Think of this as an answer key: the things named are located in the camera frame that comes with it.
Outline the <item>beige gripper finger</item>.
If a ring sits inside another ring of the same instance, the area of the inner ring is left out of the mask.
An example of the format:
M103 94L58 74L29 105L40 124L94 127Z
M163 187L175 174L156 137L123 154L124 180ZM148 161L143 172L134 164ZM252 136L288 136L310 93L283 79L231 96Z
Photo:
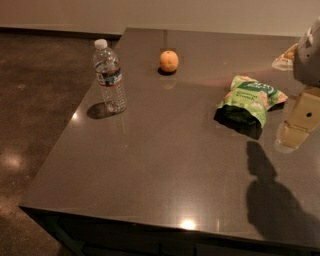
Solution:
M292 153L309 137L305 131L292 128L287 122L281 123L276 132L275 149L281 153Z

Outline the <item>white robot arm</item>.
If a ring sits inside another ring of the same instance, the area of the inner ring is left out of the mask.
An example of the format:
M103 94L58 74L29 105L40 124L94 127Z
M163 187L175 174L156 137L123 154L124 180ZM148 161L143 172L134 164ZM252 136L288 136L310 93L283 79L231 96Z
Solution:
M276 133L276 148L291 153L320 125L320 17L296 44L273 61L272 67L292 71L294 79L306 85Z

